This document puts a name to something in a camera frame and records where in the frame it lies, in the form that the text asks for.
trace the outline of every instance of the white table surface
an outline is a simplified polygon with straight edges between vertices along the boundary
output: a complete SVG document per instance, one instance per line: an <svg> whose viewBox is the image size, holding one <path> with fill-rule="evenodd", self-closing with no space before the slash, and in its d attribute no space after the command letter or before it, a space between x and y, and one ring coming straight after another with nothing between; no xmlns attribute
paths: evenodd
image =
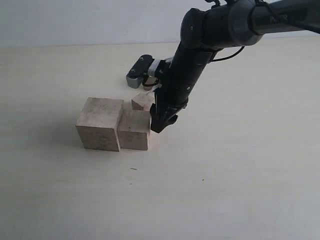
<svg viewBox="0 0 320 240"><path fill-rule="evenodd" d="M129 101L131 65L176 43L0 49L0 239L319 239L319 43L208 65L178 122L121 152L83 149L86 99Z"/></svg>

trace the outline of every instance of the robotic arm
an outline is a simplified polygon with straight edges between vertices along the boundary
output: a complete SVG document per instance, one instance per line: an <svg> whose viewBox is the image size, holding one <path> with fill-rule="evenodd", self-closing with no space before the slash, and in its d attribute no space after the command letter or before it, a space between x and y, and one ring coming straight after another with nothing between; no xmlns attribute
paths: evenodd
<svg viewBox="0 0 320 240"><path fill-rule="evenodd" d="M160 133L174 124L177 113L187 106L189 94L208 63L226 60L245 46L256 44L264 34L309 30L320 33L320 1L206 0L215 5L208 11L192 8L183 18L180 44L172 59L156 60L143 55L126 76L138 88L149 76L160 84L150 109L151 130ZM236 54L215 59L224 48L242 47Z"/></svg>

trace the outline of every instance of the white wall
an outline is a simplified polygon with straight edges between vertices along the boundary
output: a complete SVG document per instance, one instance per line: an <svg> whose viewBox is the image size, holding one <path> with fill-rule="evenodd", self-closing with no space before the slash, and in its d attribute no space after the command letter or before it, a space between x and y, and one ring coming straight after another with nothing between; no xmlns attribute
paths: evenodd
<svg viewBox="0 0 320 240"><path fill-rule="evenodd" d="M0 0L0 47L177 42L185 13L210 6L205 0Z"/></svg>

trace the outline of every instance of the small wooden block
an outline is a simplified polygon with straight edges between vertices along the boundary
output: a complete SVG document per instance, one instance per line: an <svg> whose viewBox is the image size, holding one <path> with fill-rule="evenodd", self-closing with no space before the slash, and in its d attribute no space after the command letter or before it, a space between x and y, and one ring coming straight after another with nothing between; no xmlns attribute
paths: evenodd
<svg viewBox="0 0 320 240"><path fill-rule="evenodd" d="M154 102L155 98L151 95L147 95L145 92L139 93L131 100L132 109L140 111L150 111L151 105Z"/></svg>
<svg viewBox="0 0 320 240"><path fill-rule="evenodd" d="M123 149L148 150L150 113L147 111L123 111L118 127L120 146Z"/></svg>
<svg viewBox="0 0 320 240"><path fill-rule="evenodd" d="M119 152L117 129L123 108L123 100L87 99L75 125L85 149Z"/></svg>
<svg viewBox="0 0 320 240"><path fill-rule="evenodd" d="M146 80L145 84L154 84L156 81L157 81L157 78L156 78L156 77L150 76L150 77ZM143 89L149 91L149 90L152 89L152 86L143 86Z"/></svg>

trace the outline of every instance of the black and white device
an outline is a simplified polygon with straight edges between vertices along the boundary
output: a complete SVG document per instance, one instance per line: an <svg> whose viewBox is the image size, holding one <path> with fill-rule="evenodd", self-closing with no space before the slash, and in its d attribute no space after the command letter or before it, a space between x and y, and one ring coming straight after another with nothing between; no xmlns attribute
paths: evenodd
<svg viewBox="0 0 320 240"><path fill-rule="evenodd" d="M180 44L170 60L141 56L126 76L130 87L156 77L151 130L160 133L174 124L207 64L235 57L264 34L308 30L320 34L320 0L206 0L210 10L192 8L181 25ZM215 59L224 48L241 47L230 57Z"/></svg>

